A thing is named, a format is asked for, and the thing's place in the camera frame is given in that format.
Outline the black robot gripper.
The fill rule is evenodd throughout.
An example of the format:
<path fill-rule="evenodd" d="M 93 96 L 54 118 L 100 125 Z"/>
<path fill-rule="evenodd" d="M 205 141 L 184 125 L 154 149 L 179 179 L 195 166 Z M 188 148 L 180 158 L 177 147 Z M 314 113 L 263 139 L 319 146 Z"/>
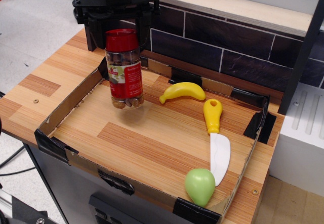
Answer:
<path fill-rule="evenodd" d="M 135 19 L 140 47 L 146 45 L 152 17 L 159 13 L 160 0 L 74 0 L 79 24 L 87 24 L 97 48 L 104 49 L 110 20 Z"/>

